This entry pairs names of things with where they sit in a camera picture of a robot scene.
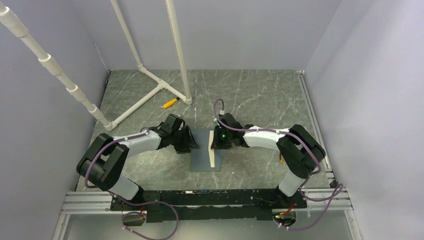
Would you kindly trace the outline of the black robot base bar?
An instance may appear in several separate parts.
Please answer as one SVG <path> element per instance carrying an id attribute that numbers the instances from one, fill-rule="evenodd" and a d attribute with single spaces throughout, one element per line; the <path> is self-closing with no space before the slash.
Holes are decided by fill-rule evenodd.
<path id="1" fill-rule="evenodd" d="M 146 190 L 139 199 L 147 206 L 132 206 L 112 198 L 113 212 L 146 212 L 147 223 L 162 223 L 179 219 L 220 220 L 256 219 L 270 221 L 279 210 L 307 207 L 300 193 L 286 196 L 276 188 L 220 189 L 220 190 Z"/>

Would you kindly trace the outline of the cream letter paper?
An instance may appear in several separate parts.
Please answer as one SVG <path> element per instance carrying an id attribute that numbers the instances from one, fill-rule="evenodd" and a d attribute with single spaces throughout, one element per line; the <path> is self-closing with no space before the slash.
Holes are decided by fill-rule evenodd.
<path id="1" fill-rule="evenodd" d="M 209 164 L 211 168 L 215 168 L 215 150 L 212 148 L 212 145 L 214 143 L 214 131 L 209 131 L 209 137 L 208 137 L 208 157 L 209 157 Z"/>

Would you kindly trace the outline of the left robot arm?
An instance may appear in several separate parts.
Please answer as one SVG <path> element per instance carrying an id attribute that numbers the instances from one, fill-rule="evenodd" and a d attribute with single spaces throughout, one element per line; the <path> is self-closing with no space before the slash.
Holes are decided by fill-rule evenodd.
<path id="1" fill-rule="evenodd" d="M 123 176 L 128 158 L 173 146 L 177 154 L 199 149 L 190 127 L 171 113 L 157 126 L 143 127 L 139 133 L 125 136 L 99 134 L 76 166 L 87 188 L 98 188 L 121 197 L 131 210 L 144 203 L 144 189 Z"/>

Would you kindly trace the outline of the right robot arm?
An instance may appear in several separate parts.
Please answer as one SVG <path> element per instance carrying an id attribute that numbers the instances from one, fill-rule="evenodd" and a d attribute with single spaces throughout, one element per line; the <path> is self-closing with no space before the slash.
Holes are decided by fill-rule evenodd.
<path id="1" fill-rule="evenodd" d="M 275 188 L 276 203 L 287 208 L 295 201 L 297 191 L 308 179 L 321 172 L 326 157 L 324 148 L 301 125 L 272 129 L 253 124 L 242 126 L 230 113 L 221 113 L 214 120 L 212 150 L 228 150 L 233 146 L 264 148 L 280 153 L 288 172 Z"/>

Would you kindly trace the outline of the grey envelope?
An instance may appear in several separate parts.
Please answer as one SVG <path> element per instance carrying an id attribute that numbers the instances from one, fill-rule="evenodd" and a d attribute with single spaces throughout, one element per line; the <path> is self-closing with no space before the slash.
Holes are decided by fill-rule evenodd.
<path id="1" fill-rule="evenodd" d="M 211 129 L 195 128 L 192 134 L 199 145 L 199 149 L 191 150 L 190 171 L 191 172 L 218 172 L 221 169 L 227 150 L 214 150 L 215 168 L 210 167 L 208 154 L 209 132 Z"/>

